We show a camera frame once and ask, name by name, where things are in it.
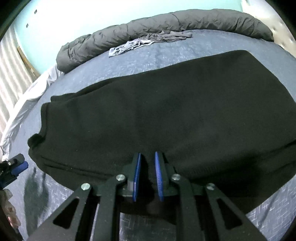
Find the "mattress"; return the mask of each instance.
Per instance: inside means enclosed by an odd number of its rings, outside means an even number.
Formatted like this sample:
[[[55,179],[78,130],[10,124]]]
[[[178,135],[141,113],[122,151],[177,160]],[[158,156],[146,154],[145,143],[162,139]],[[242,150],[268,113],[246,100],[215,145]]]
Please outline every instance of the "mattress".
[[[262,39],[216,30],[193,30],[193,37],[172,43],[154,43],[108,58],[103,53],[70,73],[60,76],[37,102],[22,123],[10,153],[25,156],[29,169],[8,186],[11,203],[22,223],[19,230],[26,240],[72,193],[39,170],[28,156],[27,140],[41,127],[40,108],[53,95],[77,92],[93,83],[124,75],[158,69],[182,61],[232,50],[251,52],[287,88],[296,100],[296,59],[279,45]],[[296,215],[296,177],[259,207],[247,214],[269,241],[280,240]],[[175,227],[165,221],[121,214],[120,240],[175,240]]]

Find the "wall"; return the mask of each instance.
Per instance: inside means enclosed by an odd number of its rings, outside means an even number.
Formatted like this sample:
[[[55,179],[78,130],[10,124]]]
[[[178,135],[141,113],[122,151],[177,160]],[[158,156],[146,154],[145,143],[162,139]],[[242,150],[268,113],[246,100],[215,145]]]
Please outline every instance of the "wall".
[[[194,8],[242,10],[240,0],[32,0],[18,15],[14,27],[24,54],[42,74],[56,63],[61,46],[81,35],[138,18]]]

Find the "gray blanket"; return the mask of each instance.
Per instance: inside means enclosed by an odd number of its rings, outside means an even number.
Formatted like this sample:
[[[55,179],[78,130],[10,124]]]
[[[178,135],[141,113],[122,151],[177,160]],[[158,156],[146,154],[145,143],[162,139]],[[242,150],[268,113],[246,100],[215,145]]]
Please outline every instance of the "gray blanket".
[[[112,47],[151,33],[194,29],[221,30],[267,41],[274,40],[271,30],[247,13],[229,9],[190,9],[140,18],[81,36],[62,46],[56,59],[57,68],[68,73]]]

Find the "metal bolt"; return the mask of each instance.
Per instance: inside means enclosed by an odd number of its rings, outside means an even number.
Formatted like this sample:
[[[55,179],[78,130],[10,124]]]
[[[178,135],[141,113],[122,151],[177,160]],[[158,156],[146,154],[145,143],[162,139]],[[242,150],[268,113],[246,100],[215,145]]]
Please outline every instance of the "metal bolt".
[[[173,175],[172,175],[172,179],[173,179],[174,181],[179,181],[180,178],[181,178],[181,176],[180,176],[179,174],[173,174]]]
[[[118,175],[116,176],[117,181],[123,181],[125,178],[126,178],[126,176],[123,175],[123,174],[118,174]]]
[[[215,184],[213,184],[213,183],[208,183],[208,184],[207,184],[207,189],[209,189],[210,191],[214,191],[214,190],[215,190]]]
[[[91,187],[91,185],[89,183],[84,183],[81,185],[81,189],[83,191],[89,190],[90,187]]]

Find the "white sheet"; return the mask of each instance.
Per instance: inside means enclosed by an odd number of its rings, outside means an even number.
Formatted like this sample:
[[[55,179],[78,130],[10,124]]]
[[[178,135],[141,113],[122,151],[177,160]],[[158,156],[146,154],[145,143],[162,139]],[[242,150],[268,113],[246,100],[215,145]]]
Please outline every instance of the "white sheet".
[[[57,69],[57,65],[45,71],[32,85],[26,90],[22,97],[15,104],[14,109],[6,124],[2,134],[0,147],[2,151],[2,161],[9,159],[11,144],[15,139],[22,121],[28,116],[40,97],[48,87],[64,73]]]

